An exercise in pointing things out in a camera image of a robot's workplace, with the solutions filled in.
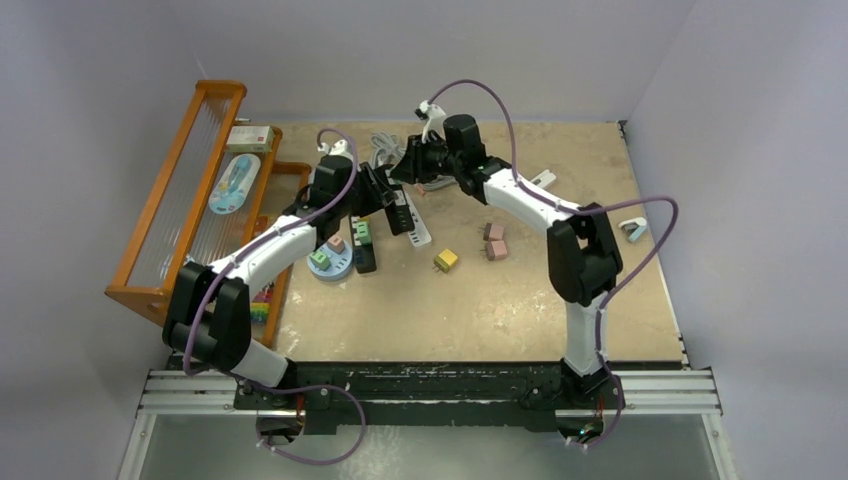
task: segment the white box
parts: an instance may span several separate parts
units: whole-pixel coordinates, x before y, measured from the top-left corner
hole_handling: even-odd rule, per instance
[[[273,141],[274,130],[271,127],[240,125],[230,130],[227,150],[234,153],[270,152]]]
[[[542,173],[533,177],[533,180],[530,180],[530,183],[536,185],[539,188],[547,190],[552,183],[556,180],[556,175],[551,173],[550,170],[545,169]]]

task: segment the cable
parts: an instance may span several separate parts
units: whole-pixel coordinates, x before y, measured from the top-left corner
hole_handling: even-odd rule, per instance
[[[335,392],[339,392],[342,395],[349,398],[350,401],[353,402],[353,405],[356,407],[357,413],[359,413],[359,421],[360,421],[361,428],[359,429],[359,436],[356,437],[356,442],[354,442],[353,446],[350,447],[350,449],[348,449],[348,451],[346,451],[345,453],[339,455],[338,457],[331,458],[331,459],[328,459],[328,460],[315,460],[313,458],[305,458],[305,457],[301,457],[299,455],[295,455],[293,453],[286,452],[285,450],[281,450],[279,448],[276,448],[275,446],[271,445],[270,443],[263,441],[262,433],[260,432],[259,425],[257,424],[256,436],[259,439],[260,444],[263,447],[265,447],[266,449],[268,449],[269,451],[271,451],[272,453],[276,453],[277,455],[288,458],[289,460],[294,460],[294,461],[299,462],[299,463],[305,463],[306,465],[332,465],[334,463],[339,463],[342,460],[345,460],[348,457],[350,457],[351,455],[353,455],[353,452],[355,452],[356,449],[359,448],[359,445],[362,444],[362,440],[365,438],[365,432],[367,430],[367,426],[365,424],[365,410],[362,409],[362,404],[359,403],[359,400],[357,400],[356,397],[353,396],[353,394],[351,394],[350,392],[348,392],[344,388],[337,387],[335,385],[310,385],[308,387],[280,389],[280,388],[268,388],[264,385],[259,385],[256,382],[250,382],[250,384],[253,385],[254,387],[257,387],[257,388],[259,388],[263,391],[266,391],[268,393],[272,393],[274,395],[291,395],[291,394],[294,394],[294,393],[303,393],[303,392],[308,392],[308,391],[312,391],[312,390],[321,390],[321,389],[326,388],[327,390],[333,390]]]
[[[515,183],[518,185],[519,188],[524,190],[525,193],[527,193],[531,197],[535,198],[536,200],[539,200],[542,203],[545,203],[545,204],[547,204],[551,207],[554,207],[559,211],[562,211],[562,212],[565,212],[565,213],[568,213],[568,214],[571,214],[571,215],[584,216],[584,217],[590,216],[590,215],[597,215],[599,213],[606,213],[606,212],[610,212],[610,211],[613,211],[613,210],[620,210],[622,208],[632,207],[632,206],[635,206],[635,205],[647,204],[647,203],[650,203],[650,202],[668,202],[671,205],[671,220],[668,222],[668,227],[666,227],[665,231],[662,233],[662,235],[660,235],[659,240],[657,240],[656,243],[654,244],[654,248],[652,248],[651,251],[648,252],[648,255],[646,255],[645,258],[642,259],[641,262],[639,262],[639,265],[637,265],[636,268],[634,268],[630,273],[628,273],[624,277],[624,279],[621,281],[621,283],[619,283],[612,290],[610,290],[607,297],[604,300],[602,300],[600,305],[598,306],[598,313],[595,316],[595,353],[598,355],[598,359],[600,360],[601,365],[603,366],[604,372],[606,372],[606,374],[612,380],[613,386],[616,389],[618,389],[618,394],[616,395],[617,402],[616,402],[615,417],[613,417],[613,420],[610,423],[609,428],[604,429],[604,432],[600,436],[598,436],[590,444],[587,444],[587,446],[588,445],[595,446],[595,445],[599,444],[600,442],[602,442],[603,440],[605,440],[606,438],[608,438],[609,435],[613,432],[613,430],[615,430],[616,426],[618,425],[618,421],[621,418],[621,411],[624,409],[624,389],[621,387],[621,381],[618,379],[618,377],[613,375],[612,370],[610,369],[609,365],[607,364],[603,353],[601,353],[602,348],[603,348],[603,345],[601,344],[601,318],[602,318],[604,312],[606,311],[607,305],[613,299],[613,297],[615,297],[615,295],[618,292],[620,292],[622,288],[624,288],[628,283],[630,283],[630,281],[633,280],[636,277],[636,275],[638,275],[640,272],[642,272],[642,270],[645,269],[645,267],[648,265],[648,262],[650,262],[657,255],[660,248],[662,248],[663,244],[665,244],[665,241],[668,239],[668,236],[671,234],[671,231],[674,229],[674,226],[677,224],[677,216],[678,216],[680,209],[677,205],[677,202],[673,198],[666,196],[666,195],[656,195],[656,196],[644,197],[644,198],[641,198],[641,199],[628,200],[628,201],[625,201],[625,202],[620,202],[620,203],[616,203],[616,204],[613,204],[613,205],[608,205],[606,207],[592,208],[592,209],[588,209],[588,210],[574,210],[572,208],[567,208],[567,207],[563,207],[561,205],[557,205],[555,202],[548,199],[547,197],[534,192],[533,190],[528,188],[526,185],[524,185],[524,183],[521,181],[520,175],[518,174],[518,162],[517,162],[517,157],[516,157],[516,153],[515,153],[516,152],[515,129],[513,128],[512,119],[509,116],[509,112],[507,111],[506,106],[504,105],[503,101],[498,96],[498,94],[496,94],[494,92],[494,90],[492,90],[491,88],[489,88],[487,85],[485,85],[482,82],[466,78],[466,79],[453,81],[453,82],[445,85],[444,87],[440,88],[438,91],[436,91],[435,94],[433,94],[432,97],[430,97],[429,103],[433,103],[434,101],[436,101],[436,99],[441,94],[443,94],[445,91],[447,91],[448,89],[453,88],[457,85],[461,85],[461,84],[470,84],[470,85],[475,85],[477,87],[480,87],[481,89],[485,90],[495,100],[495,102],[500,107],[501,112],[503,113],[503,116],[504,116],[504,120],[506,120],[507,129],[509,130],[510,155],[512,157],[511,158],[512,178],[515,180]]]
[[[390,135],[386,132],[372,133],[371,145],[374,147],[370,161],[373,168],[392,163],[393,160],[400,160],[406,152],[405,148],[400,147],[398,136]],[[421,189],[425,192],[435,192],[436,190],[441,190],[454,184],[456,184],[456,179],[453,177],[439,176],[439,178],[430,183],[421,184]]]
[[[296,221],[294,221],[294,222],[292,222],[288,225],[283,226],[279,230],[268,231],[267,233],[265,233],[261,237],[257,238],[254,242],[251,242],[250,244],[248,244],[248,246],[244,250],[242,250],[240,253],[234,255],[233,258],[230,260],[230,262],[224,268],[221,269],[221,272],[218,273],[218,275],[212,280],[212,283],[209,285],[209,288],[206,290],[206,293],[203,295],[203,299],[200,301],[200,305],[198,306],[197,312],[195,313],[194,319],[192,320],[192,323],[191,323],[191,330],[189,331],[188,340],[186,341],[185,352],[183,353],[183,371],[186,373],[186,375],[193,376],[193,375],[196,375],[197,373],[200,373],[200,372],[207,369],[207,367],[205,367],[205,366],[202,366],[197,370],[193,370],[191,368],[191,354],[192,354],[192,351],[194,350],[194,342],[197,339],[197,331],[200,327],[200,320],[203,318],[203,312],[206,310],[206,306],[209,304],[209,301],[212,298],[212,295],[215,293],[218,285],[227,276],[227,274],[230,271],[232,271],[234,266],[237,265],[238,263],[240,263],[242,260],[244,260],[245,257],[247,257],[248,255],[253,253],[259,247],[266,244],[271,239],[279,237],[280,235],[282,235],[283,233],[285,233],[289,230],[292,230],[296,227],[299,227],[301,225],[304,225],[304,224],[312,221],[314,218],[318,217],[319,215],[324,214],[329,209],[336,206],[336,204],[338,204],[342,200],[342,198],[344,198],[344,196],[347,195],[347,192],[350,190],[351,186],[353,186],[353,182],[356,179],[356,173],[357,173],[357,169],[358,169],[358,165],[359,165],[359,160],[358,160],[358,156],[357,156],[357,153],[356,153],[356,142],[353,141],[353,138],[351,138],[348,135],[340,132],[339,130],[336,130],[335,128],[325,127],[325,128],[322,128],[321,130],[318,131],[316,141],[317,141],[319,147],[321,146],[321,136],[324,133],[327,133],[327,132],[332,132],[332,133],[339,135],[340,137],[344,138],[351,146],[351,150],[352,150],[352,153],[353,153],[353,160],[352,160],[353,168],[350,171],[350,176],[347,179],[347,183],[345,183],[344,187],[342,187],[341,192],[339,192],[339,194],[336,195],[327,205],[324,205],[320,209],[316,210],[315,212],[312,212],[311,214],[309,214],[309,215],[307,215],[307,216],[305,216],[301,219],[298,219],[298,220],[296,220]],[[362,439],[365,437],[365,431],[366,431],[365,412],[362,410],[362,405],[359,403],[359,401],[356,399],[356,397],[354,397],[350,392],[346,391],[343,388],[337,387],[335,385],[310,385],[308,387],[278,389],[278,388],[266,387],[265,385],[247,380],[244,377],[241,377],[239,375],[235,375],[235,374],[232,374],[232,373],[230,373],[230,376],[232,376],[236,379],[239,379],[239,380],[244,380],[244,381],[250,383],[253,387],[255,387],[257,389],[260,389],[260,390],[263,390],[263,391],[266,391],[266,392],[269,392],[269,393],[272,393],[272,394],[275,394],[275,395],[289,395],[289,394],[294,394],[294,393],[303,393],[303,392],[308,392],[308,391],[312,391],[312,390],[320,390],[320,389],[326,388],[327,390],[333,390],[333,391],[340,392],[343,395],[345,395],[346,397],[348,397],[353,402],[353,404],[356,406],[356,409],[359,411],[359,418],[360,418],[361,426],[362,426],[362,428],[359,431],[359,438],[356,440],[356,443],[353,444],[353,446],[350,448],[350,450],[348,450],[347,452],[343,453],[342,455],[340,455],[336,458],[332,458],[332,459],[329,459],[329,460],[314,460],[314,459],[311,459],[311,458],[300,457],[298,455],[294,455],[294,454],[291,454],[291,453],[288,453],[288,452],[284,452],[282,450],[277,449],[276,447],[274,447],[272,445],[268,445],[267,443],[264,443],[266,445],[266,448],[268,448],[269,450],[271,450],[274,453],[282,455],[282,456],[289,458],[291,460],[294,460],[296,462],[305,463],[305,464],[308,464],[308,465],[331,465],[333,463],[341,462],[342,460],[353,455],[353,452],[355,452],[356,449],[359,448],[359,445],[362,443]]]

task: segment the wooden shelf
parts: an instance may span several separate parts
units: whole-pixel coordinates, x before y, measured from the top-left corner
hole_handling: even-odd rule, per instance
[[[262,198],[272,174],[298,175],[301,187],[310,167],[276,162],[283,133],[274,127],[271,151],[245,205],[229,215],[207,207],[212,188],[232,157],[225,152],[230,129],[247,88],[235,81],[201,80],[186,109],[159,175],[136,222],[106,295],[163,326],[179,268],[186,259],[210,263],[251,240]],[[285,299],[289,269],[277,277],[262,343],[272,347]]]

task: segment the table surface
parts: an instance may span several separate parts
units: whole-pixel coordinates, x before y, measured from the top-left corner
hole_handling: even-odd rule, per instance
[[[624,415],[603,451],[588,454],[565,448],[558,433],[521,427],[369,425],[353,456],[320,468],[257,449],[255,423],[250,415],[158,415],[138,478],[719,479],[700,415]],[[350,448],[358,429],[304,435],[283,449],[331,458]]]
[[[337,127],[357,142],[360,161],[370,158],[372,132],[406,136],[418,123],[289,123],[278,160],[319,160],[315,134]],[[509,161],[509,137],[498,123],[481,123],[490,155]],[[544,169],[557,176],[548,188],[579,204],[603,205],[638,197],[624,141],[614,123],[519,123],[515,126],[519,171],[532,178]],[[335,139],[328,135],[329,143]],[[392,237],[385,215],[372,215],[377,271],[329,284],[294,264],[282,310],[277,351],[295,360],[332,361],[522,361],[556,360],[566,341],[565,306],[547,275],[545,238],[514,217],[481,205],[457,187],[421,196],[406,187],[433,242],[415,249],[406,235]],[[294,182],[269,184],[263,209],[278,209],[296,191]],[[609,214],[613,225],[644,216],[641,207]],[[481,227],[506,226],[509,257],[489,262]],[[346,222],[340,233],[350,240]],[[616,229],[623,278],[653,246],[650,235],[628,243]],[[459,263],[449,273],[433,270],[433,257],[449,248]],[[610,303],[608,349],[613,360],[682,358],[673,313],[657,260]]]

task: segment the power strip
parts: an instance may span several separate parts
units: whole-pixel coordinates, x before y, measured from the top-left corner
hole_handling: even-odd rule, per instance
[[[356,222],[358,221],[359,217],[355,215],[348,217],[350,238],[353,240],[353,266],[356,268],[356,273],[371,273],[377,270],[377,255],[374,253],[373,242],[370,245],[363,245],[362,242],[356,238],[356,231],[353,226],[356,225]]]
[[[412,199],[409,198],[409,195],[404,194],[403,190],[395,192],[395,199],[395,203],[398,205],[409,205],[409,213],[412,214],[412,222],[415,224],[415,230],[407,233],[412,246],[419,248],[429,245],[433,241],[433,237],[430,236],[430,231],[427,230],[427,226],[424,225],[424,220],[422,220],[421,215],[418,214],[418,209],[415,208],[415,204],[412,203]]]

